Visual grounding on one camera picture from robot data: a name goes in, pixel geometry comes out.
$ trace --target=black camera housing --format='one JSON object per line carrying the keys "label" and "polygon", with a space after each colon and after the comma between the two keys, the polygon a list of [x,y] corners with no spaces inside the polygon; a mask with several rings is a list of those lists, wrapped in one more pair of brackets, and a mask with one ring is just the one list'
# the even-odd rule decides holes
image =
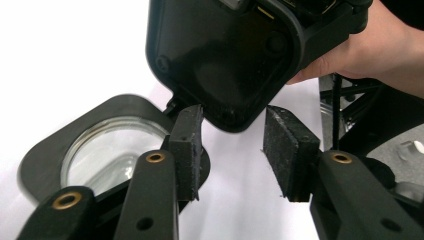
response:
{"label": "black camera housing", "polygon": [[371,0],[323,1],[315,12],[310,1],[150,1],[147,59],[169,105],[202,104],[218,128],[245,130],[299,70],[365,28]]}

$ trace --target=human hand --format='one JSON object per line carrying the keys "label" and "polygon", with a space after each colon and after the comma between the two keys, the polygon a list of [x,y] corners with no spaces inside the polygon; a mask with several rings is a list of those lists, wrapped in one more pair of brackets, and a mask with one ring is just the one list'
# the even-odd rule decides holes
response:
{"label": "human hand", "polygon": [[[353,79],[375,78],[423,97],[424,84],[418,79],[424,76],[424,32],[407,26],[374,0],[364,31],[313,61],[287,84],[335,72]],[[406,81],[418,88],[405,86]]]}

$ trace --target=round glass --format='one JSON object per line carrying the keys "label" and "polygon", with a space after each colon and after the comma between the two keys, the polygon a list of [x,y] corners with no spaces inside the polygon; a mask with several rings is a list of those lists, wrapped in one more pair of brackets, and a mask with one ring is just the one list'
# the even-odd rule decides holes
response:
{"label": "round glass", "polygon": [[116,117],[87,129],[66,153],[61,185],[83,185],[99,195],[132,177],[143,153],[160,149],[168,132],[138,117]]}

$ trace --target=white tabletop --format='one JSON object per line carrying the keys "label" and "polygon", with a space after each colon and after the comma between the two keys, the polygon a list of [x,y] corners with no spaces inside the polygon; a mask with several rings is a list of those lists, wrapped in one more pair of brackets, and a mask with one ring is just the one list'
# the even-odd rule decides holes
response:
{"label": "white tabletop", "polygon": [[[17,183],[36,143],[123,93],[164,109],[171,92],[144,54],[148,1],[0,2],[0,239],[34,210]],[[285,86],[272,104],[322,138],[317,80]],[[211,173],[180,215],[180,239],[317,239],[308,203],[289,203],[262,149],[264,114],[240,134],[203,124]]]}

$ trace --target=white background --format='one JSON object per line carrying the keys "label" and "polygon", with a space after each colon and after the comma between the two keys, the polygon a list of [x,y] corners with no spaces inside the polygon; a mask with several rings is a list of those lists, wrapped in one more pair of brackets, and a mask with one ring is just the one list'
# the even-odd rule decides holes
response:
{"label": "white background", "polygon": [[[171,93],[144,54],[147,13],[146,0],[0,1],[0,239],[16,238],[34,210],[17,182],[32,146],[118,94],[164,109]],[[322,136],[316,80],[285,86],[273,104]],[[180,239],[317,238],[309,204],[280,196],[263,126],[263,114],[241,134],[204,122],[212,170],[200,202],[180,215]]]}

